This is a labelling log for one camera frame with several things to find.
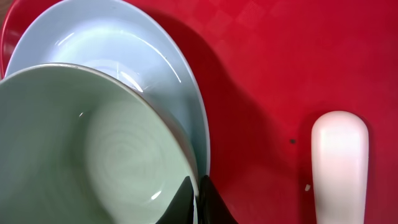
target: green bowl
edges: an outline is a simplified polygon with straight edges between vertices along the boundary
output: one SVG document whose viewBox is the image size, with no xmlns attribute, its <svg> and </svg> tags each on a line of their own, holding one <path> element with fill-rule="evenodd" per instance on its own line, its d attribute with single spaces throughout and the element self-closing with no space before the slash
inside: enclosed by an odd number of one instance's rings
<svg viewBox="0 0 398 224">
<path fill-rule="evenodd" d="M 198 195 L 178 125 L 99 71 L 21 70 L 0 105 L 0 223 L 155 223 L 186 176 Z"/>
</svg>

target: red tablecloth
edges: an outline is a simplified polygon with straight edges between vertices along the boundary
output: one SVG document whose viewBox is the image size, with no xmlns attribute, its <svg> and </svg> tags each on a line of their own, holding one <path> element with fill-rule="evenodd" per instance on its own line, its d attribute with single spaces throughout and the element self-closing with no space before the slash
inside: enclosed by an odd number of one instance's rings
<svg viewBox="0 0 398 224">
<path fill-rule="evenodd" d="M 14 2 L 3 71 L 27 26 L 55 2 Z M 398 223 L 398 1 L 129 2 L 163 26 L 195 74 L 211 178 L 239 223 L 315 223 L 305 191 L 310 130 L 333 110 L 369 129 L 366 223 Z"/>
</svg>

